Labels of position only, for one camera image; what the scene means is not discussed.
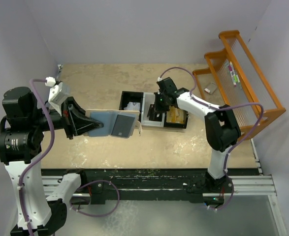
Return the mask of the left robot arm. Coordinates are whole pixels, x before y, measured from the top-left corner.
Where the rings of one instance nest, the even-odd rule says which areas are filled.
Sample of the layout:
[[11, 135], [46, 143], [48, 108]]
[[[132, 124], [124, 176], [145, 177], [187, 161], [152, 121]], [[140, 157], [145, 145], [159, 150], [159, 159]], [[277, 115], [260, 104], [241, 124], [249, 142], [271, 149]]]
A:
[[85, 111], [68, 97], [61, 111], [37, 107], [38, 98], [28, 87], [8, 90], [2, 101], [5, 117], [0, 122], [0, 161], [8, 172], [18, 208], [13, 236], [53, 236], [66, 221], [74, 192], [82, 193], [88, 181], [82, 172], [66, 174], [55, 191], [46, 196], [41, 175], [44, 132], [63, 129], [72, 139], [103, 127], [88, 118]]

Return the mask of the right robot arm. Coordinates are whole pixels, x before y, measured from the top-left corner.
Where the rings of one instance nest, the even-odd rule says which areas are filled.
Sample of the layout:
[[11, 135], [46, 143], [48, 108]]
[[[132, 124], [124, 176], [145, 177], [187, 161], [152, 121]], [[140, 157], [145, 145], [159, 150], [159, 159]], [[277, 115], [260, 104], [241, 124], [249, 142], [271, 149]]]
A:
[[214, 105], [196, 97], [186, 88], [177, 88], [171, 78], [157, 81], [158, 92], [150, 105], [149, 118], [170, 111], [171, 107], [186, 111], [205, 124], [206, 140], [211, 147], [211, 160], [205, 173], [204, 186], [210, 192], [218, 192], [227, 180], [227, 161], [232, 148], [241, 136], [233, 110], [228, 105]]

